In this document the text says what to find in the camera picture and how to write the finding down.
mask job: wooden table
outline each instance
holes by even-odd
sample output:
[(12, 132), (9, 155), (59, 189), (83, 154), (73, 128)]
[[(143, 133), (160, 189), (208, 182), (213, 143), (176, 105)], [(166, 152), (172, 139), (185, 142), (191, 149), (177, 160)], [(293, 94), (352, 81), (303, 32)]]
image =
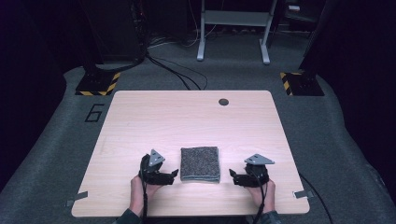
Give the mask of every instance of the wooden table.
[[(220, 105), (219, 99), (228, 105)], [(245, 174), (255, 153), (276, 183), (279, 214), (308, 212), (290, 147), (269, 91), (118, 91), (108, 110), (79, 192), (75, 217), (118, 217), (128, 207), (130, 180), (144, 155), (155, 148), (165, 157), (160, 171), (180, 168), (182, 147), (218, 147), (220, 182), (186, 183), (179, 175), (148, 205), (150, 217), (253, 215), (258, 208), (229, 169)]]

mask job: small round object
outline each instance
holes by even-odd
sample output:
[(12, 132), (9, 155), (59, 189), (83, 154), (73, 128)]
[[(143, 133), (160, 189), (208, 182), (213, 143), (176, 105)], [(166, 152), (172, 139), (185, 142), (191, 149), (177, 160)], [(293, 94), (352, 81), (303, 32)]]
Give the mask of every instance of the small round object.
[(230, 102), (227, 99), (222, 98), (219, 100), (220, 105), (228, 105), (228, 103), (230, 103)]

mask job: gray triangular marker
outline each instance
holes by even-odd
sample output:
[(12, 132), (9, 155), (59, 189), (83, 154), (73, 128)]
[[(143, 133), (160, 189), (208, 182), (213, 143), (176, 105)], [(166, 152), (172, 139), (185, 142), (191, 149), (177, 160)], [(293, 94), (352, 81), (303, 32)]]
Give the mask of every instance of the gray triangular marker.
[(161, 163), (165, 161), (165, 158), (158, 153), (156, 150), (152, 149), (151, 154), (149, 155), (149, 166), (154, 166), (157, 165), (158, 163)]
[(265, 165), (265, 164), (275, 164), (274, 161), (271, 161), (268, 158), (265, 158), (264, 156), (260, 154), (254, 154), (253, 156), (245, 159), (245, 162), (252, 164), (252, 165)]

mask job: forearm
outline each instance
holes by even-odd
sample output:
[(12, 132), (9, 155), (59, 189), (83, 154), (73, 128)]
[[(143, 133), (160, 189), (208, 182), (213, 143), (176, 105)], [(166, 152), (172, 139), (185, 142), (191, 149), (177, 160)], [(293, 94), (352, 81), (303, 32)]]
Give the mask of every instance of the forearm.
[(262, 214), (262, 224), (281, 224), (277, 211), (271, 211)]

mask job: wrist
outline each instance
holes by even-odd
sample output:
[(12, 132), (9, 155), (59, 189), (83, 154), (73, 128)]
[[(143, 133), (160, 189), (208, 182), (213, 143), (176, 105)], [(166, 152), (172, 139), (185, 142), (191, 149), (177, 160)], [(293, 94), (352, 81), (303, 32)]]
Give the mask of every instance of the wrist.
[(143, 205), (142, 204), (131, 204), (129, 209), (138, 217), (142, 216), (143, 213)]
[(264, 206), (264, 209), (262, 209), (262, 213), (269, 213), (275, 211), (275, 208), (273, 206)]

